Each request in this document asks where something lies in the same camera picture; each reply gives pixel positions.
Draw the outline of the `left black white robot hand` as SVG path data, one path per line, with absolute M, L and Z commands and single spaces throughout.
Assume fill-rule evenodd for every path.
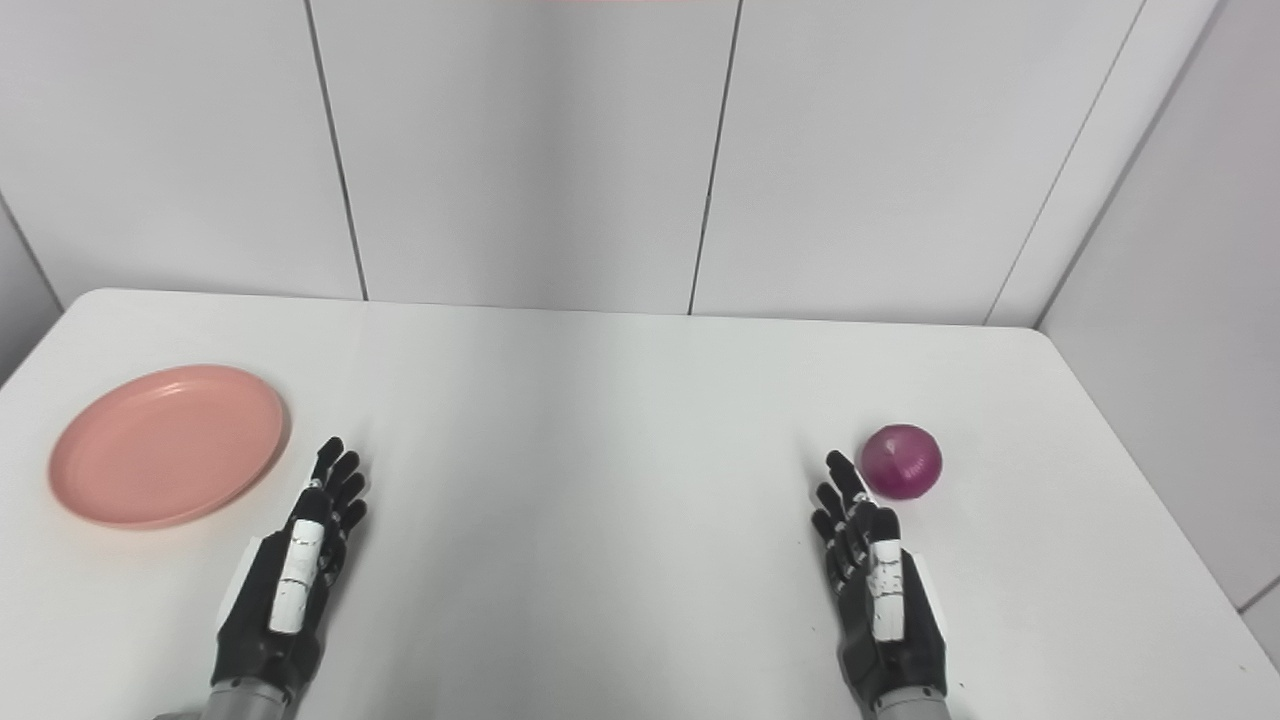
M 369 506 L 360 455 L 332 437 L 284 525 L 259 542 L 218 630 L 212 685 L 252 682 L 300 698 L 323 657 L 320 625 Z

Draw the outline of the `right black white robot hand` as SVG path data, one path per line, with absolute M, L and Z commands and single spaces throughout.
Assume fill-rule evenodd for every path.
M 833 450 L 810 523 L 841 626 L 838 665 L 872 719 L 948 719 L 946 642 L 897 514 Z

